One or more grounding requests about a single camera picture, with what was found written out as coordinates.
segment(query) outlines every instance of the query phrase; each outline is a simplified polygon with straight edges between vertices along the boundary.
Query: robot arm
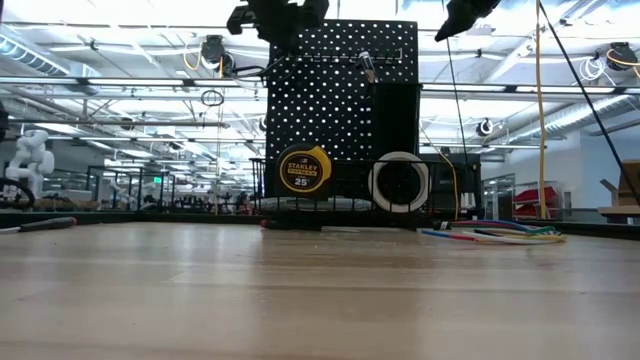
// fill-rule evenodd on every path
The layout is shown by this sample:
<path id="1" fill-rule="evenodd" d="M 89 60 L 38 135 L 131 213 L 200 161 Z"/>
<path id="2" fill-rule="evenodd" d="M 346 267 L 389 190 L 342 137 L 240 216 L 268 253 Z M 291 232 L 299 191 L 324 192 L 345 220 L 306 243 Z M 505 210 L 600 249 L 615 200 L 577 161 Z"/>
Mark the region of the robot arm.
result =
<path id="1" fill-rule="evenodd" d="M 288 0 L 245 0 L 233 10 L 227 21 L 232 35 L 242 34 L 243 24 L 255 24 L 258 37 L 285 52 L 296 46 L 298 33 L 307 27 L 317 27 L 329 9 L 329 0 L 306 0 L 302 6 Z"/>

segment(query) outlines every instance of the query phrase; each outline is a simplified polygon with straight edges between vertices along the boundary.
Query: black pegboard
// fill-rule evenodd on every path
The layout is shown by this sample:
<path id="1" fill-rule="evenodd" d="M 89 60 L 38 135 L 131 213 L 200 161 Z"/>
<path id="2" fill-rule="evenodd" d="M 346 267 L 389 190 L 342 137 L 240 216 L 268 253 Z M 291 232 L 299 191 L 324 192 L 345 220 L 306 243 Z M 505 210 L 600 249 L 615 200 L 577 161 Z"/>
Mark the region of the black pegboard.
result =
<path id="1" fill-rule="evenodd" d="M 373 58 L 380 82 L 418 83 L 415 22 L 327 20 L 304 30 L 296 53 L 269 74 L 267 159 L 299 143 L 320 145 L 332 159 L 375 157 L 383 137 L 375 134 L 368 87 L 356 67 L 363 51 Z M 281 57 L 277 47 L 270 57 Z M 269 189 L 270 176 L 265 180 Z"/>

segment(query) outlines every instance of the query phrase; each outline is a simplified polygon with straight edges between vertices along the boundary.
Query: white robot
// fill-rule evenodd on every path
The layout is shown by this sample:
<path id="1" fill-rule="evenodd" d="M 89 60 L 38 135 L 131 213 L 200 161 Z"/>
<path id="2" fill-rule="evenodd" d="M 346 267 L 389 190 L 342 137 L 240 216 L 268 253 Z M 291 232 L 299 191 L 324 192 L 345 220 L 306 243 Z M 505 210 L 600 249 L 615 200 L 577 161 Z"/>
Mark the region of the white robot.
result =
<path id="1" fill-rule="evenodd" d="M 5 170 L 5 177 L 20 181 L 21 178 L 29 179 L 29 189 L 33 196 L 39 199 L 42 196 L 42 183 L 44 176 L 51 174 L 55 167 L 53 153 L 45 149 L 44 143 L 49 139 L 49 133 L 44 130 L 29 130 L 16 141 L 16 155 Z M 14 197 L 16 189 L 5 187 L 5 196 Z"/>
<path id="2" fill-rule="evenodd" d="M 133 188 L 131 190 L 131 194 L 129 195 L 127 193 L 127 191 L 124 188 L 121 188 L 118 186 L 118 184 L 116 184 L 114 179 L 111 179 L 111 181 L 109 182 L 109 187 L 116 193 L 117 195 L 117 199 L 119 201 L 121 201 L 124 204 L 130 204 L 131 208 L 135 208 L 138 204 L 138 189 Z M 153 195 L 153 192 L 156 189 L 156 184 L 154 182 L 148 182 L 146 184 L 142 184 L 142 201 L 143 201 L 143 205 L 141 206 L 141 210 L 143 210 L 145 208 L 146 205 L 150 205 L 150 204 L 144 204 L 144 198 L 146 195 Z"/>

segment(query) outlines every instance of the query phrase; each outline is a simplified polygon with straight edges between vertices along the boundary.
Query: red object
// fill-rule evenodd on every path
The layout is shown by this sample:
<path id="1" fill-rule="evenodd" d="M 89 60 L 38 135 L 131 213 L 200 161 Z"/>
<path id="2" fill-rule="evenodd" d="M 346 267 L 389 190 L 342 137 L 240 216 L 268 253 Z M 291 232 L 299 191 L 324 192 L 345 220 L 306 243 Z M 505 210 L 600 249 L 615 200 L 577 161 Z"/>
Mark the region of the red object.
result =
<path id="1" fill-rule="evenodd" d="M 556 191 L 553 190 L 551 186 L 547 186 L 544 188 L 544 196 L 545 196 L 545 202 L 547 203 L 547 205 L 550 205 L 553 203 L 553 200 L 556 197 Z M 514 202 L 530 201 L 530 202 L 537 203 L 539 201 L 538 189 L 525 190 L 520 194 L 514 196 L 513 201 Z"/>
<path id="2" fill-rule="evenodd" d="M 549 215 L 554 218 L 556 217 L 557 210 L 549 209 Z M 513 215 L 515 216 L 532 216 L 537 217 L 538 213 L 536 212 L 535 204 L 524 204 L 518 207 L 513 211 Z"/>

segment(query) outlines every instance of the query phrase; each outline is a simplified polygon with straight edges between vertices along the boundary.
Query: yellow cable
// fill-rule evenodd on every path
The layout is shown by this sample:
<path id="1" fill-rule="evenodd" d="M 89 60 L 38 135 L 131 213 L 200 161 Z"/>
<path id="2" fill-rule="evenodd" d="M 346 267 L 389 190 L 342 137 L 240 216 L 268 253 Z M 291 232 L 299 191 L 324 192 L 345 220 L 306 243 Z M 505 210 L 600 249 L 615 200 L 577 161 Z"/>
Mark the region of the yellow cable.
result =
<path id="1" fill-rule="evenodd" d="M 198 68 L 200 67 L 200 62 L 202 61 L 202 44 L 204 44 L 204 42 L 200 43 L 200 50 L 198 51 L 198 60 L 196 61 L 196 66 L 195 67 L 193 65 L 189 64 L 189 61 L 187 60 L 187 52 L 185 51 L 182 54 L 182 60 L 184 60 L 184 66 L 186 66 L 190 70 L 198 71 Z"/>
<path id="2" fill-rule="evenodd" d="M 547 140 L 547 129 L 544 123 L 544 106 L 542 104 L 542 78 L 540 71 L 540 0 L 536 0 L 536 85 L 538 88 L 538 113 L 540 114 L 540 179 L 538 194 L 540 195 L 540 217 L 547 218 L 547 199 L 544 192 L 544 144 Z"/>
<path id="3" fill-rule="evenodd" d="M 620 65 L 627 65 L 627 66 L 632 66 L 633 67 L 633 72 L 636 73 L 636 76 L 638 77 L 638 79 L 640 79 L 640 72 L 638 71 L 637 66 L 640 66 L 640 63 L 635 62 L 635 63 L 630 63 L 630 62 L 626 62 L 626 61 L 622 61 L 622 60 L 618 60 L 618 59 L 614 59 L 611 56 L 611 53 L 613 52 L 613 49 L 610 49 L 609 51 L 607 51 L 607 59 L 613 61 L 614 63 L 620 64 Z"/>
<path id="4" fill-rule="evenodd" d="M 424 135 L 424 137 L 426 137 L 427 140 L 429 140 L 429 143 L 431 144 L 431 146 L 433 146 L 433 141 L 431 141 L 431 139 L 429 139 L 429 135 L 427 135 L 427 132 L 424 131 L 422 126 L 420 126 L 420 131 L 422 131 L 422 134 Z M 441 153 L 440 150 L 437 147 L 433 146 L 433 148 L 436 149 L 438 154 L 440 154 L 440 157 L 442 157 L 442 159 L 447 164 L 449 164 L 449 167 L 451 167 L 451 172 L 453 173 L 453 198 L 455 199 L 454 201 L 456 202 L 456 204 L 455 204 L 456 213 L 453 216 L 453 220 L 454 221 L 458 221 L 458 212 L 460 211 L 460 204 L 458 202 L 458 177 L 456 175 L 456 169 L 453 167 L 453 164 L 451 163 L 451 161 L 449 161 L 449 159 L 447 159 L 447 157 L 444 156 L 444 154 Z"/>

